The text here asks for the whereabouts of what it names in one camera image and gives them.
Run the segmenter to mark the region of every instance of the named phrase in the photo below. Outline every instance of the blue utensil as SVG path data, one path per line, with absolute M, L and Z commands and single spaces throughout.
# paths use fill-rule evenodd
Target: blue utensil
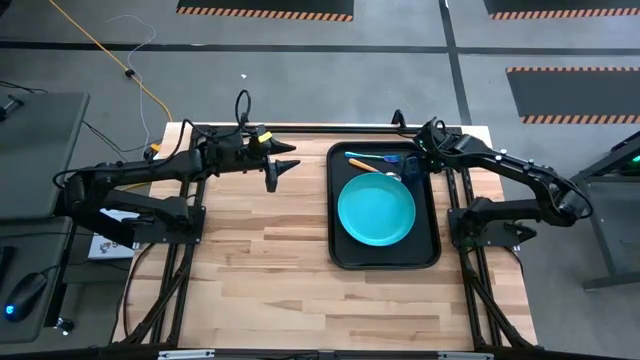
M 342 189 L 338 217 L 354 239 L 371 246 L 389 246 L 413 227 L 416 205 L 401 182 L 380 174 L 357 176 Z
M 384 160 L 385 162 L 392 163 L 392 164 L 398 163 L 402 160 L 402 155 L 367 155 L 367 154 L 354 153 L 351 151 L 345 152 L 344 157 Z

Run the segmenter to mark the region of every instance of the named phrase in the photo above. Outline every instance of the black tray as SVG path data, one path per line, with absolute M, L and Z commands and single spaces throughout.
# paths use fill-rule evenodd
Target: black tray
M 440 257 L 440 233 L 431 189 L 431 179 L 406 183 L 416 204 L 416 221 L 407 236 L 385 247 L 375 247 L 357 241 L 342 226 L 338 217 L 338 198 L 342 189 L 354 177 L 365 173 L 349 164 L 347 151 L 386 155 L 409 155 L 417 147 L 408 141 L 341 142 L 327 153 L 327 194 L 329 209 L 329 254 L 333 262 L 346 270 L 421 269 L 432 266 Z M 401 173 L 401 168 L 379 160 L 359 159 L 382 172 Z

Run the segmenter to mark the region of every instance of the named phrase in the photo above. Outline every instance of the utensil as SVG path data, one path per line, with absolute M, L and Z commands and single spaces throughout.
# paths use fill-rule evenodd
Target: utensil
M 367 170 L 367 171 L 371 171 L 371 172 L 378 172 L 378 173 L 390 176 L 390 177 L 392 177 L 392 178 L 394 178 L 394 179 L 396 179 L 398 181 L 402 181 L 402 177 L 400 175 L 394 173 L 394 172 L 389 171 L 387 173 L 383 173 L 382 171 L 374 168 L 373 166 L 369 166 L 369 165 L 363 163 L 362 161 L 359 161 L 359 160 L 356 160 L 356 159 L 353 159 L 353 158 L 349 159 L 349 164 L 351 164 L 351 165 L 353 165 L 355 167 L 358 167 L 358 168 L 360 168 L 362 170 Z
M 376 160 L 384 160 L 388 163 L 399 163 L 402 160 L 402 155 L 367 155 L 367 154 L 359 154 L 351 151 L 347 151 L 344 153 L 344 156 L 347 158 L 363 158 L 363 159 L 376 159 Z
M 338 217 L 357 241 L 389 246 L 402 240 L 415 222 L 416 205 L 401 182 L 382 173 L 357 176 L 342 189 Z

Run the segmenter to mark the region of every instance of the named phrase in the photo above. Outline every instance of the computer mouse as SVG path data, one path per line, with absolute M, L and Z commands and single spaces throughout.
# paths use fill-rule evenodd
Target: computer mouse
M 4 305 L 4 317 L 11 322 L 24 320 L 38 302 L 47 286 L 47 278 L 41 273 L 30 273 L 16 284 Z

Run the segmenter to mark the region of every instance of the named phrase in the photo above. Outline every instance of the blue plate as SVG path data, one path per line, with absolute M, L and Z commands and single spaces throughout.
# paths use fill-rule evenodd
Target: blue plate
M 381 173 L 355 177 L 338 198 L 342 226 L 356 240 L 389 246 L 402 240 L 416 218 L 416 205 L 406 186 Z

